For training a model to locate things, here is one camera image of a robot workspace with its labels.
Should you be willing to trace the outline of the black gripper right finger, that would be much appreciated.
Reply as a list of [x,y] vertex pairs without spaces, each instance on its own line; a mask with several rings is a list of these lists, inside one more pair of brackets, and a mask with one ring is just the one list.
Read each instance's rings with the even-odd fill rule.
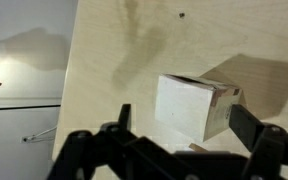
[[264,129],[264,124],[244,106],[235,104],[231,107],[229,127],[246,149],[252,151]]

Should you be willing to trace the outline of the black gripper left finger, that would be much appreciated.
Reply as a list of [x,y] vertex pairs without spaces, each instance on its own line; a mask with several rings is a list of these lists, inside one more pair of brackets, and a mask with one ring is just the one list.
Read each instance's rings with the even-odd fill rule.
[[131,105],[123,104],[118,118],[118,123],[122,129],[131,129]]

